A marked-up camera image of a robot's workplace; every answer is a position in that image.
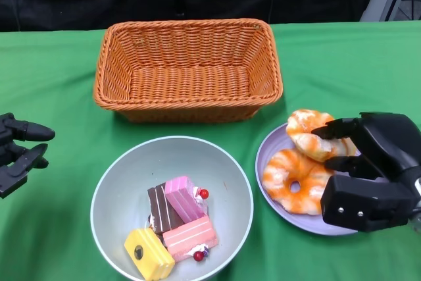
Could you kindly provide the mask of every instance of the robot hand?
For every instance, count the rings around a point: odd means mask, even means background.
[[[47,144],[31,149],[19,146],[19,141],[49,141],[55,132],[42,125],[15,120],[13,114],[0,115],[0,197],[5,198],[26,182],[32,168],[46,168],[48,161],[42,156]]]
[[[405,225],[408,219],[421,227],[421,133],[407,116],[361,113],[312,133],[327,140],[350,138],[361,152],[325,162],[350,177],[329,179],[321,200],[324,222],[362,232]]]

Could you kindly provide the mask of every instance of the yellow cake slice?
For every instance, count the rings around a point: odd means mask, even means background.
[[[175,265],[169,252],[150,228],[130,232],[124,247],[146,281],[166,278]]]

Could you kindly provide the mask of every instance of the white bowl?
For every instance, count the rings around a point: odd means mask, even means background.
[[[91,204],[91,229],[101,254],[119,273],[144,280],[124,241],[145,228],[151,213],[147,189],[187,175],[209,191],[207,199],[219,244],[204,262],[177,263],[167,281],[199,281],[214,276],[237,255],[253,219],[250,183],[238,163],[220,147],[186,136],[157,138],[120,156],[99,181]]]

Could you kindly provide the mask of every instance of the chocolate cake slice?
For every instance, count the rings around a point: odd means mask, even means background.
[[[163,234],[184,224],[176,210],[165,198],[165,183],[148,189],[147,194],[151,202],[149,223],[156,234]]]

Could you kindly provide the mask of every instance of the basket rim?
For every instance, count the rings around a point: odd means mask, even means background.
[[[119,30],[126,28],[167,28],[175,26],[220,26],[220,25],[248,25],[260,26],[265,34],[265,41],[270,50],[270,67],[274,73],[276,82],[272,83],[272,91],[264,95],[248,95],[238,97],[196,97],[196,98],[173,98],[173,99],[110,99],[104,94],[103,74],[109,56],[110,39]],[[214,20],[174,20],[152,22],[121,22],[108,28],[103,36],[101,51],[97,62],[93,98],[98,106],[114,111],[144,110],[144,109],[180,109],[180,108],[205,108],[205,107],[240,107],[240,106],[263,106],[276,102],[282,95],[283,84],[280,74],[280,64],[276,52],[276,44],[271,27],[264,21],[254,18],[239,19],[214,19]]]

